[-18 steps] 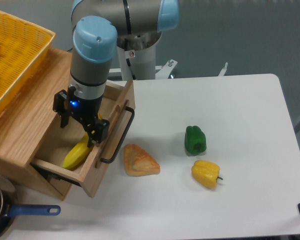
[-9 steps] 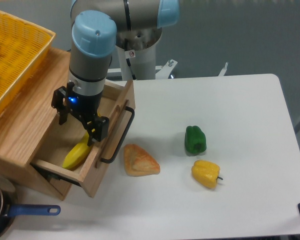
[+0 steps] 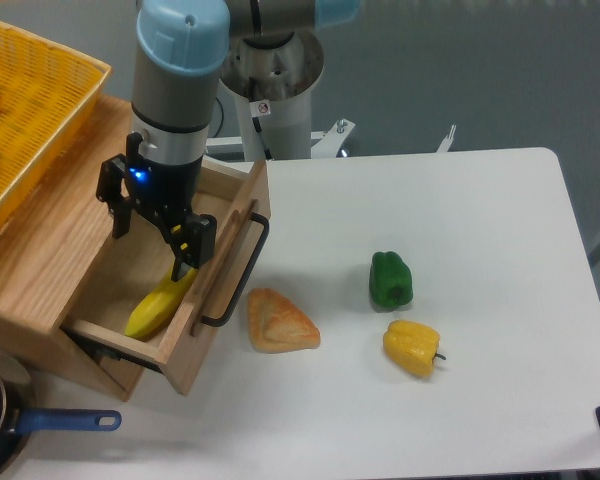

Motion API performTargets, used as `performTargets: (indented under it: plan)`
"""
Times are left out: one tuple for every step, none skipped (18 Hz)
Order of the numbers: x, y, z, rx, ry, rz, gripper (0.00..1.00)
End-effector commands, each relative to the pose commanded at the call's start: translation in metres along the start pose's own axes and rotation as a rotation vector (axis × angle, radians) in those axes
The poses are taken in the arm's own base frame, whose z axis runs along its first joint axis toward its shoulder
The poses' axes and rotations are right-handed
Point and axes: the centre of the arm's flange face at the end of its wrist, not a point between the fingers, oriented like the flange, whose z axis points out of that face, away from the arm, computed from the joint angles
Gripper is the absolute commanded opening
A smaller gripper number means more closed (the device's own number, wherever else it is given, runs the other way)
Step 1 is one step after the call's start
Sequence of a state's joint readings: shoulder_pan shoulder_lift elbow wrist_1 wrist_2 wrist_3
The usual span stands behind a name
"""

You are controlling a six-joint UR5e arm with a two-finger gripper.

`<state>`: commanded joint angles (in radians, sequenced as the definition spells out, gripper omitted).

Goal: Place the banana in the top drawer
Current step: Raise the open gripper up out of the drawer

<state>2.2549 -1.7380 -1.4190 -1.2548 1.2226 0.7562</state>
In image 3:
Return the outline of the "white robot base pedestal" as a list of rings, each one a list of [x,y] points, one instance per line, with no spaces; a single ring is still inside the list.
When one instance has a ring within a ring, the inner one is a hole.
[[[243,158],[334,158],[355,129],[338,119],[320,137],[312,131],[312,94],[324,72],[316,36],[295,31],[230,43],[221,84],[236,108]]]

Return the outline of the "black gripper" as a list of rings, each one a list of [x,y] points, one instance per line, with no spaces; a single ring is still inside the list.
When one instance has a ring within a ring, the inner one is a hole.
[[[159,163],[151,153],[142,154],[142,136],[126,138],[126,158],[116,155],[101,164],[96,198],[107,204],[113,219],[112,237],[121,238],[130,229],[132,205],[122,194],[123,181],[137,212],[171,234],[173,281],[192,269],[200,269],[215,252],[217,220],[197,215],[192,200],[197,189],[202,158],[180,165]]]

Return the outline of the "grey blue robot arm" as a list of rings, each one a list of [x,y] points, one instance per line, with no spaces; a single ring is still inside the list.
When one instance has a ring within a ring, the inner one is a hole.
[[[216,220],[195,213],[192,200],[218,88],[235,99],[247,160],[308,158],[311,93],[324,69],[315,31],[358,10],[355,1],[143,2],[131,129],[96,189],[113,237],[138,214],[171,248],[173,280],[209,261]]]

